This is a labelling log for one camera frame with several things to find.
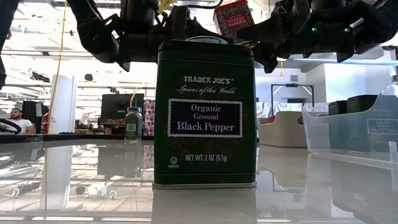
dark green tin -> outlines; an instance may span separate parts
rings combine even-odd
[[[255,186],[252,52],[173,40],[158,57],[154,187]]]

table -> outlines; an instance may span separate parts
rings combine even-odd
[[[161,224],[398,219],[396,170],[333,160],[306,149],[259,146],[256,189],[155,190],[152,141],[143,141],[140,152],[117,139],[75,138],[39,146],[0,144],[0,223],[44,216],[72,223]],[[45,164],[52,167],[48,179]],[[45,190],[45,182],[52,187]],[[12,197],[15,189],[20,189],[18,197]],[[47,210],[41,210],[46,194]]]

